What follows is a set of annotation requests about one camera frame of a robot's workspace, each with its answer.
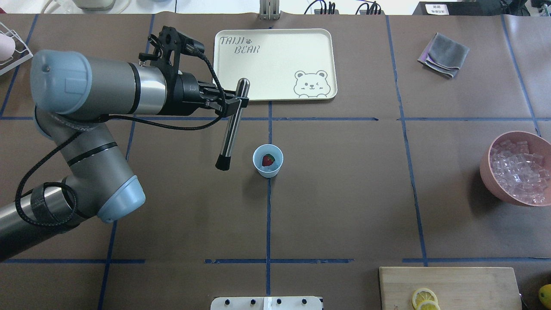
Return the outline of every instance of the bear drawing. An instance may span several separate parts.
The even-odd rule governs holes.
[[[316,73],[295,73],[295,93],[299,98],[327,98],[331,87],[327,83],[327,72],[319,70]]]

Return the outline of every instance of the white wire rack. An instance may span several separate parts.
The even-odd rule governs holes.
[[[21,37],[14,31],[10,30],[6,25],[0,22],[0,33],[13,38],[15,41],[15,52],[7,60],[0,62],[0,76],[10,71],[11,69],[21,65],[23,62],[31,59],[33,53],[29,50],[29,47],[21,39]]]

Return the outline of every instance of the towel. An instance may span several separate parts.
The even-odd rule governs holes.
[[[469,50],[463,44],[436,33],[417,61],[445,77],[453,78],[463,66]]]

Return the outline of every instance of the light blue cup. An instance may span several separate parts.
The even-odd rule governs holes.
[[[262,158],[266,154],[271,154],[274,159],[274,168],[262,167]],[[252,163],[255,165],[256,170],[261,176],[265,178],[273,178],[283,165],[283,153],[279,147],[272,144],[265,144],[259,146],[252,155]]]

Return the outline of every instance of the yellow lemon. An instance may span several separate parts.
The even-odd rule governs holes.
[[[438,305],[438,298],[436,298],[436,294],[434,294],[434,292],[429,290],[428,288],[422,287],[416,290],[415,292],[413,292],[412,305],[414,309],[417,309],[417,305],[419,305],[424,301],[434,301],[434,303]]]
[[[417,305],[415,310],[440,310],[438,303],[432,300],[425,300],[424,302]]]
[[[551,284],[542,286],[539,289],[538,297],[545,308],[551,309]]]

